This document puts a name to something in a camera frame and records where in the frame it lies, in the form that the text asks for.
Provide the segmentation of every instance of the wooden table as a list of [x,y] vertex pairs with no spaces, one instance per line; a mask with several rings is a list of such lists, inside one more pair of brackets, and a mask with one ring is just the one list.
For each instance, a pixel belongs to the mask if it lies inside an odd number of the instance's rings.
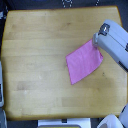
[[65,56],[92,38],[105,19],[121,24],[116,7],[10,11],[3,42],[5,111],[11,120],[119,115],[127,74],[104,60],[71,86]]

